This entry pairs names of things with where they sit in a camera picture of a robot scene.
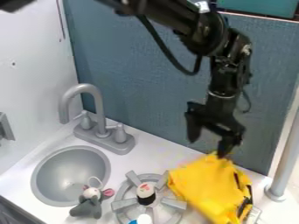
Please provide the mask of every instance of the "faucet handle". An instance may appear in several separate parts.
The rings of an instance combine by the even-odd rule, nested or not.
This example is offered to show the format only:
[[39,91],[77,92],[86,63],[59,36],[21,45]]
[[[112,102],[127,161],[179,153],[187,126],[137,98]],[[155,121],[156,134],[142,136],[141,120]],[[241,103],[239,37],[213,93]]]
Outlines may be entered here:
[[93,128],[93,122],[86,110],[83,110],[81,113],[80,126],[84,130],[90,130],[91,128]]
[[123,144],[127,141],[128,134],[124,129],[123,123],[119,122],[116,125],[107,126],[107,129],[108,130],[111,130],[111,129],[115,130],[114,139],[115,139],[116,143]]

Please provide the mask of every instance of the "white countertop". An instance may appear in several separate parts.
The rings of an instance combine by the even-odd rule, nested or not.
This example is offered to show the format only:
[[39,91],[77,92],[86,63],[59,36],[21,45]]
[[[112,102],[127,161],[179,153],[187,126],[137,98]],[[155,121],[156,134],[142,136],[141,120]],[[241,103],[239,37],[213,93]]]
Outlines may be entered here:
[[[202,153],[198,151],[131,127],[126,127],[126,131],[136,138],[136,147],[128,155],[115,155],[108,150],[104,150],[101,147],[74,137],[73,127],[77,123],[78,121],[72,121],[65,125],[55,135],[49,137],[49,139],[43,142],[32,153],[5,172],[0,179],[0,194],[2,196],[45,223],[118,223],[110,207],[110,203],[114,197],[103,202],[103,215],[100,220],[95,220],[69,217],[68,212],[71,207],[48,206],[33,195],[30,185],[33,170],[45,156],[52,154],[54,151],[72,145],[87,145],[99,149],[105,153],[111,164],[111,175],[105,188],[113,188],[116,191],[119,189],[122,181],[125,180],[125,173],[131,170],[135,171],[136,174],[163,174],[165,170],[176,168],[178,165],[194,160],[202,155]],[[299,223],[299,217],[294,215],[296,212],[293,212],[295,210],[299,211],[299,206],[294,199],[288,199],[287,202],[283,203],[272,202],[263,194],[264,186],[269,183],[271,179],[252,171],[245,170],[245,172],[253,181],[254,204],[264,210],[261,216],[264,220],[262,223]],[[181,223],[200,224],[207,222],[199,213],[189,209],[185,213]]]

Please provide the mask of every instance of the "white wall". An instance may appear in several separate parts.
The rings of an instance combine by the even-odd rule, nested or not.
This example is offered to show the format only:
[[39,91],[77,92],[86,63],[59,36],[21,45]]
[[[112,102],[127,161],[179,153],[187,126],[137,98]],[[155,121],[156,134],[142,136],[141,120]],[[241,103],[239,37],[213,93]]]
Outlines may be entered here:
[[[1,174],[61,127],[58,99],[77,78],[56,0],[38,0],[14,14],[0,11],[0,31],[0,111],[17,140],[2,141]],[[80,100],[71,106],[77,115]]]

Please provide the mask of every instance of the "sink basin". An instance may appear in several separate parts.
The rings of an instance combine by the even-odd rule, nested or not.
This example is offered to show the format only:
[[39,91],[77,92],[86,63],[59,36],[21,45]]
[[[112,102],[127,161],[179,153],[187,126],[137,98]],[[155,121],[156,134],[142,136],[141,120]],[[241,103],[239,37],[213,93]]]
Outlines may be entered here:
[[43,159],[31,176],[34,195],[53,207],[70,207],[79,203],[83,185],[97,177],[105,185],[111,173],[108,158],[88,146],[72,146]]

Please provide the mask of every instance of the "faucet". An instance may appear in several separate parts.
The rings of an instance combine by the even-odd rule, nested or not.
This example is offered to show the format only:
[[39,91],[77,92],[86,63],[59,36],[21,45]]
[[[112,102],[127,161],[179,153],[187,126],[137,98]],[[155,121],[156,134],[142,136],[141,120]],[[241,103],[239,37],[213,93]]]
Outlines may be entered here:
[[94,104],[97,117],[97,131],[99,137],[105,137],[108,135],[106,129],[106,118],[104,115],[103,100],[101,97],[100,89],[91,84],[79,84],[77,86],[68,89],[59,101],[59,119],[61,123],[69,123],[69,104],[72,98],[76,95],[88,93],[94,97]]
[[85,111],[82,113],[81,123],[73,130],[74,135],[84,141],[96,144],[118,155],[125,155],[129,153],[136,144],[134,137],[126,133],[122,123],[117,123],[113,126],[106,125],[101,91],[94,85],[86,83],[79,84],[69,88],[61,96],[59,100],[60,122],[64,124],[70,122],[70,101],[76,95],[83,93],[91,94],[94,97],[96,122],[91,121],[88,113]]

